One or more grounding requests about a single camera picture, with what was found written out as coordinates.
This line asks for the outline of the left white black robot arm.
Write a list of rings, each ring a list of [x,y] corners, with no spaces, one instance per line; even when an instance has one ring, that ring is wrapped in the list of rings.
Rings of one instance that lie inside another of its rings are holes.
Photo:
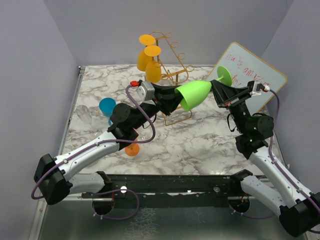
[[[31,191],[33,200],[45,199],[54,205],[70,194],[94,193],[103,198],[111,190],[100,173],[78,180],[75,176],[95,161],[133,144],[146,144],[156,136],[152,117],[158,112],[170,115],[183,100],[177,86],[160,86],[132,81],[125,89],[134,106],[118,103],[110,115],[111,126],[100,136],[65,154],[43,155],[37,165]]]

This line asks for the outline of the green plastic wine glass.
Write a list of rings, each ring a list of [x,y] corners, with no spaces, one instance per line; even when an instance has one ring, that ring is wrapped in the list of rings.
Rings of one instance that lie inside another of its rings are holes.
[[[218,83],[222,83],[229,87],[232,86],[232,76],[225,66],[220,65],[217,68],[217,76],[218,79],[216,81]],[[180,106],[188,112],[200,105],[212,90],[212,83],[213,81],[195,80],[178,86],[174,92],[182,96]]]

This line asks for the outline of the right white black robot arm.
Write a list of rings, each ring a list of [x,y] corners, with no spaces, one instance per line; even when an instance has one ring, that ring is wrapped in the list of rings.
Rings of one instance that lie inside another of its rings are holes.
[[[250,114],[246,100],[253,95],[271,91],[270,87],[250,81],[246,87],[235,88],[218,80],[211,81],[214,99],[220,108],[229,110],[236,129],[237,150],[257,166],[273,188],[249,175],[230,182],[229,189],[240,196],[247,193],[266,207],[279,219],[288,234],[298,237],[313,232],[320,224],[320,194],[313,193],[297,180],[272,152],[276,117],[262,113]]]

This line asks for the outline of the yellow plastic wine glass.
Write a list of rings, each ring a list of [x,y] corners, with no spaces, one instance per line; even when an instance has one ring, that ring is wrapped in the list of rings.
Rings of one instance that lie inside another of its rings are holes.
[[[148,47],[154,45],[156,39],[150,34],[143,34],[139,37],[139,42],[144,45],[144,47]],[[144,50],[140,52],[137,57],[137,69],[144,72],[146,70],[146,66],[149,61],[151,61],[152,57],[145,54]]]

